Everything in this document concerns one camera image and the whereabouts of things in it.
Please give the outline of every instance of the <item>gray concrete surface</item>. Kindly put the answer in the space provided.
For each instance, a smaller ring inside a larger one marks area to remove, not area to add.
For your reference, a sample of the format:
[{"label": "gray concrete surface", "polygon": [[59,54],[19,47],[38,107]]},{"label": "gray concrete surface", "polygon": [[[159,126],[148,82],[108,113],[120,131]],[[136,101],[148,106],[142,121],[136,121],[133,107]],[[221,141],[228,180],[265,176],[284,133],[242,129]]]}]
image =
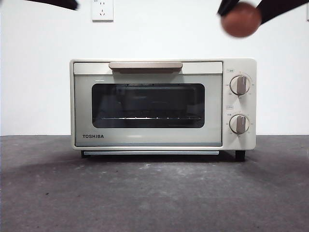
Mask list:
[{"label": "gray concrete surface", "polygon": [[1,137],[3,232],[307,232],[309,136],[219,156],[80,159],[68,136]]}]

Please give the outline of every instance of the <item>oven window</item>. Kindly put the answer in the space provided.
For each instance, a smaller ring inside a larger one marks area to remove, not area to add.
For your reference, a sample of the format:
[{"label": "oven window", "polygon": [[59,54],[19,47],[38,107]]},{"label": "oven window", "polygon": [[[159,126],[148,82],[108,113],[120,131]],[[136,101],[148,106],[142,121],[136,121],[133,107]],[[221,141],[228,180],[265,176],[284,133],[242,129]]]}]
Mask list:
[{"label": "oven window", "polygon": [[96,128],[201,128],[202,84],[95,84],[92,123]]}]

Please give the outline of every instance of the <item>control knob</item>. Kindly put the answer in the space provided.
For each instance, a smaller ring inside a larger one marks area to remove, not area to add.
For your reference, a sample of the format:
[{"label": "control knob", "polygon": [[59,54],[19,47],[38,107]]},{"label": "control knob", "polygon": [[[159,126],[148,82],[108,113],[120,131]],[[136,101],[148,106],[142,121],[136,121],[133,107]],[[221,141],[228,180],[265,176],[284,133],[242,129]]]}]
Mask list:
[{"label": "control knob", "polygon": [[245,75],[235,76],[230,82],[231,91],[237,95],[244,95],[249,91],[250,81]]},{"label": "control knob", "polygon": [[231,118],[229,126],[236,134],[243,134],[249,129],[249,120],[244,115],[235,115]]}]

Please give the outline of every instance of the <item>toshiba logo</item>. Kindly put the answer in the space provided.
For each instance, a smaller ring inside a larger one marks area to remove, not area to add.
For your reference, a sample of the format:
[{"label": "toshiba logo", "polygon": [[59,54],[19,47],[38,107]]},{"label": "toshiba logo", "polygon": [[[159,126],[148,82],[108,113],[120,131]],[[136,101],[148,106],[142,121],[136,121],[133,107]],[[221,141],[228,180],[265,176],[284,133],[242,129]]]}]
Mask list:
[{"label": "toshiba logo", "polygon": [[83,138],[85,139],[93,139],[93,138],[104,138],[103,134],[83,134]]}]

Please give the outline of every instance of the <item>toaster oven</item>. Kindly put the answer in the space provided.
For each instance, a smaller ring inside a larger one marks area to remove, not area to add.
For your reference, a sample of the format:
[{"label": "toaster oven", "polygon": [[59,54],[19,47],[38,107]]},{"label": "toaster oven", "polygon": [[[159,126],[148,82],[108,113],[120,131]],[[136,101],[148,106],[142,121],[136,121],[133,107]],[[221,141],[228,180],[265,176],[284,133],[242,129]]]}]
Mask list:
[{"label": "toaster oven", "polygon": [[204,154],[255,147],[256,62],[72,60],[71,142],[90,155]]}]

